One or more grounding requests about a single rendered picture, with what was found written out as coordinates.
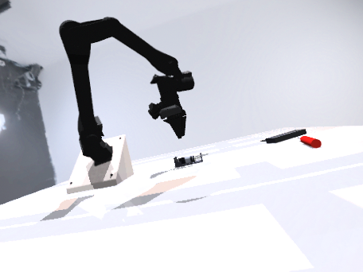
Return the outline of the black and silver battery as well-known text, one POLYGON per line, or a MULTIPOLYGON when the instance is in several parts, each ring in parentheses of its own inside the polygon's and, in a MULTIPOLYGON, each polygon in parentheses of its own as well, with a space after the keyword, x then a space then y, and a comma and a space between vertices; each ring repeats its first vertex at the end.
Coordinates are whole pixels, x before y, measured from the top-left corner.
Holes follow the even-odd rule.
POLYGON ((194 155, 177 158, 177 162, 179 162, 179 161, 181 161, 182 164, 193 162, 193 161, 195 161, 194 160, 194 155))

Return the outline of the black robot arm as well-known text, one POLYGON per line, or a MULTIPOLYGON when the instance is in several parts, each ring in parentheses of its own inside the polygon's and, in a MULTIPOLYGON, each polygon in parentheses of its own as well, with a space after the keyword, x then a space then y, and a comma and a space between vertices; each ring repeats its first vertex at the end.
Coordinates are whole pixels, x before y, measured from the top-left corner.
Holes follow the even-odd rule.
POLYGON ((91 158, 94 166, 112 160, 113 146, 102 139, 103 124, 94 116, 92 91, 88 74, 91 44, 114 37, 128 48, 144 56, 164 76, 154 75, 151 84, 157 84, 160 95, 168 91, 188 91, 194 87, 192 72, 181 72, 178 61, 164 52, 154 49, 138 35, 132 33, 114 17, 94 21, 66 20, 60 25, 60 38, 72 69, 75 88, 79 143, 84 157, 91 158))

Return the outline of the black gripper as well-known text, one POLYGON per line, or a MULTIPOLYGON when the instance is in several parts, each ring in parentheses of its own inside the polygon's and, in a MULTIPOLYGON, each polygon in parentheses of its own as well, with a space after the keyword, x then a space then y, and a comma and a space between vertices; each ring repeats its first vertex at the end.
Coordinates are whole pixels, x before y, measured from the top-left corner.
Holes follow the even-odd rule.
POLYGON ((160 100, 166 105, 159 112, 161 119, 167 118, 163 121, 171 125, 178 139, 182 138, 185 136, 186 112, 182 109, 177 91, 163 93, 160 100))

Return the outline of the red cylinder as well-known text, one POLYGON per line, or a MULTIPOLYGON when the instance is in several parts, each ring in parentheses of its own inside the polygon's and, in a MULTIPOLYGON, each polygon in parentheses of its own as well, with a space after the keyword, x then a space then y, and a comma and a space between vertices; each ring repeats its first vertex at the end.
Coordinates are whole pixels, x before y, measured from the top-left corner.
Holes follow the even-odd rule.
POLYGON ((307 136, 298 137, 301 141, 301 143, 308 145, 312 148, 318 149, 321 147, 322 143, 319 139, 311 138, 307 136))

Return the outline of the black rectangular bar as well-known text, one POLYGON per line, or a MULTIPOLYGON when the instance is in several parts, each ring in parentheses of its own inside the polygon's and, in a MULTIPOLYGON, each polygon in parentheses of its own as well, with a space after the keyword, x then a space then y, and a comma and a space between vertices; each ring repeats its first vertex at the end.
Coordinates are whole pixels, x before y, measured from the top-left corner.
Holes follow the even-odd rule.
POLYGON ((265 138, 267 144, 274 144, 296 138, 298 136, 306 134, 306 129, 292 130, 283 134, 278 134, 270 138, 265 138))

